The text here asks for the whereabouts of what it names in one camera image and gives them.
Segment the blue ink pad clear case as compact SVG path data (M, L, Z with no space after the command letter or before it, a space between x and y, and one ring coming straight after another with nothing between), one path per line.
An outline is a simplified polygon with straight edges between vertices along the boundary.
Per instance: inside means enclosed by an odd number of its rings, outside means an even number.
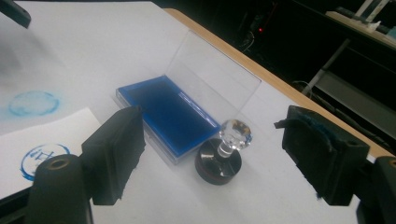
M142 109L149 141L165 159L179 163L220 126L238 116L261 81L198 34L190 31L166 72L116 90L125 106Z

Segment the black power strip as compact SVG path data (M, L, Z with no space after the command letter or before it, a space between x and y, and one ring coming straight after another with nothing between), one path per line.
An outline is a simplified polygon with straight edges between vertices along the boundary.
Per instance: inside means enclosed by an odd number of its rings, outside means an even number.
M252 32L254 35L261 35L269 21L268 14L256 15L252 22Z

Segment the white paper sheet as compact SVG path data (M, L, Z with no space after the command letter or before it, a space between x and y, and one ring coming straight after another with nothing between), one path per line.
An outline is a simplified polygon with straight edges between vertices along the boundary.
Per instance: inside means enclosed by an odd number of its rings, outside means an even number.
M84 108L68 117L0 136L0 200L32 186L36 168L63 154L81 154L81 144L99 121Z

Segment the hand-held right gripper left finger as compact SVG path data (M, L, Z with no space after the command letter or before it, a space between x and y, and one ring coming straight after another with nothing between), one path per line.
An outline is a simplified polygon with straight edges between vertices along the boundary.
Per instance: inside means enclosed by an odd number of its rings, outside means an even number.
M145 145L141 108L119 110L81 145L79 156L56 156L37 167L26 224L93 224L91 206L122 197Z

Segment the white metal frame desk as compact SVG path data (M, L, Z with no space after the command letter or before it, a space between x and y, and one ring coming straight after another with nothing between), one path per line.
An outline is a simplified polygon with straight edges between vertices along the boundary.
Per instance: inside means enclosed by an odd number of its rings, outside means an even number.
M355 11L315 12L342 42L305 86L317 88L381 133L396 140L396 37L378 15L396 0L362 0Z

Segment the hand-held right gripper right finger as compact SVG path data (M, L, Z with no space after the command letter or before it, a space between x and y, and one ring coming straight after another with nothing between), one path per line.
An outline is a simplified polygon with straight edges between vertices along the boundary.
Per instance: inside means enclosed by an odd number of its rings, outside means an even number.
M369 161L366 143L296 105L275 127L284 131L282 148L326 204L348 206L356 197L359 224L396 224L396 157Z

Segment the black stamp with crystal knob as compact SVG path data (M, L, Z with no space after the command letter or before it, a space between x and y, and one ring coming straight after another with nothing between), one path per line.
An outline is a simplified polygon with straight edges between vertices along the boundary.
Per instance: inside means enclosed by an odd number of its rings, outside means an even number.
M245 122L226 120L219 129L219 136L200 146L194 161L198 175L213 185L229 183L242 166L239 151L249 147L251 141L252 133Z

